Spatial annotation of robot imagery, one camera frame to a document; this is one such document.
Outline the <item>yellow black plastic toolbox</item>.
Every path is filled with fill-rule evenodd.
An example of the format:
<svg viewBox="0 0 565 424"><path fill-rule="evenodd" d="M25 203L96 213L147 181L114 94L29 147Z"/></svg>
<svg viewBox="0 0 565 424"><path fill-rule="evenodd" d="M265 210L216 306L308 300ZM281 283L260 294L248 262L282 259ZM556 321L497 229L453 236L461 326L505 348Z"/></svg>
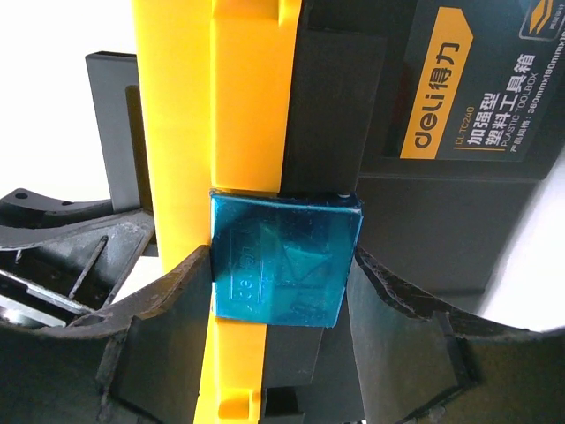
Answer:
<svg viewBox="0 0 565 424"><path fill-rule="evenodd" d="M87 56L120 209L153 194L166 265L208 191L357 192L361 250L465 312L564 143L561 1L138 1L138 51ZM331 329L208 320L190 423L365 417Z"/></svg>

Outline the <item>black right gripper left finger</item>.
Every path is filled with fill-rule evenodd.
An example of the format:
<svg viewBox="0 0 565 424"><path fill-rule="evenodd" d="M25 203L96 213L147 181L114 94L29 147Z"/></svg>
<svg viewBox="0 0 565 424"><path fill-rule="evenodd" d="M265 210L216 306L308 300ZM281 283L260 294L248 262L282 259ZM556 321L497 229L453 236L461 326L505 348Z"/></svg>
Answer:
<svg viewBox="0 0 565 424"><path fill-rule="evenodd" d="M4 423L190 423L211 301L207 246L64 328L1 327Z"/></svg>

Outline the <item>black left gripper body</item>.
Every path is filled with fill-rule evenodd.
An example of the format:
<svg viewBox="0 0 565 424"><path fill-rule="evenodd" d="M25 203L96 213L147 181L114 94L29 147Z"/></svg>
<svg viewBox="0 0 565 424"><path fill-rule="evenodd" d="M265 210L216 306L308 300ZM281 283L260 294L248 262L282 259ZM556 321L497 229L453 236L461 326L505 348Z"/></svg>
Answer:
<svg viewBox="0 0 565 424"><path fill-rule="evenodd" d="M110 304L154 237L143 208L18 188L1 199L1 319L65 327Z"/></svg>

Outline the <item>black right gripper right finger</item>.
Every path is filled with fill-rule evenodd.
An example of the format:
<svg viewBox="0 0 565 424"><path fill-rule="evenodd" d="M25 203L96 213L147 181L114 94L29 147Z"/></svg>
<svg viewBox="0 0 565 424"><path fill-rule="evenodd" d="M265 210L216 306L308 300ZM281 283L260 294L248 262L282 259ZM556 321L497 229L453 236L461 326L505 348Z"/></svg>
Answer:
<svg viewBox="0 0 565 424"><path fill-rule="evenodd" d="M561 423L564 332L454 307L357 250L347 282L369 423Z"/></svg>

